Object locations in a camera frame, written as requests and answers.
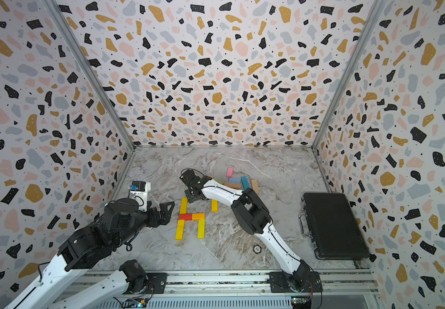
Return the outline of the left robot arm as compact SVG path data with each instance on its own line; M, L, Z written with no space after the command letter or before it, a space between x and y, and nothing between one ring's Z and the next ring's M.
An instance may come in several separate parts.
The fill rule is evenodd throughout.
M122 294L130 294L134 306L144 307L156 294L163 294L166 273L148 274L136 260L128 260L105 279L74 296L60 296L99 261L120 247L132 250L132 241L141 229L157 228L170 222L174 202L141 211L138 202L122 198L109 202L102 215L74 233L58 249L48 264L37 266L38 277L8 308L93 308Z

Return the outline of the light blue block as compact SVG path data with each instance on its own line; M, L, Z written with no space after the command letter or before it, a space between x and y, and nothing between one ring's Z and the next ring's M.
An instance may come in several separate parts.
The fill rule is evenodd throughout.
M229 178L229 182L233 184L240 184L241 179L240 178Z

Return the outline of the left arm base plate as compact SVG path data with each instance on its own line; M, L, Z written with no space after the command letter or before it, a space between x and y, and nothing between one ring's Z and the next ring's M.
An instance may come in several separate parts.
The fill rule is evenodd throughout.
M129 294L163 294L167 284L168 274L153 272L128 275L126 282Z

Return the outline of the small amber block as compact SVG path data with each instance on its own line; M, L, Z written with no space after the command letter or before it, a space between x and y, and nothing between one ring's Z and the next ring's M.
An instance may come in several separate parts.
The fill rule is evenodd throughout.
M192 214L192 221L198 221L198 220L204 220L205 214L204 213L195 213Z

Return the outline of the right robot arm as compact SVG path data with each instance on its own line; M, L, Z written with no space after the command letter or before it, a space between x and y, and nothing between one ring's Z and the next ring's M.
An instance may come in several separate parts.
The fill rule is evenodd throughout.
M198 200L215 200L227 205L240 227L254 235L273 254L280 265L290 289L302 292L311 287L311 267L293 252L277 232L270 211L252 189L234 189L220 184L207 175L198 176L194 169L184 169L180 180L186 185L189 203Z

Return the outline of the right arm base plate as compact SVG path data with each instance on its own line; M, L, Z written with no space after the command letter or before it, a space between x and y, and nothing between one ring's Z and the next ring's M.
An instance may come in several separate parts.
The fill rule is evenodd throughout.
M283 272L270 272L268 283L272 293L314 293L322 292L322 282L317 272L310 272L309 276L299 287L292 287L287 275Z

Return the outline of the long yellow block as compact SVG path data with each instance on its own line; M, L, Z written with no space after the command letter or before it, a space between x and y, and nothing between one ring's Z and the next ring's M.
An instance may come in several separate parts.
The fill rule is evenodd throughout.
M175 235L176 241L181 241L183 239L184 230L185 230L185 220L178 220L176 227L176 235Z
M188 199L187 197L183 197L181 200L181 206L180 206L180 214L186 214L187 213L187 208L188 208Z

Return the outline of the lime yellow block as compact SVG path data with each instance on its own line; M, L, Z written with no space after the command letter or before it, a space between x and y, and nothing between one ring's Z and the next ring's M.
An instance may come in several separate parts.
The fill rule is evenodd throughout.
M198 220L198 239L205 237L205 219Z

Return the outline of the red block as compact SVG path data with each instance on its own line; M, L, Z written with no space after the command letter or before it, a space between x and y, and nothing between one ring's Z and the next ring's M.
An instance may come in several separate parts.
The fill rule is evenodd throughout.
M180 214L179 220L192 221L193 217L192 217L192 214Z

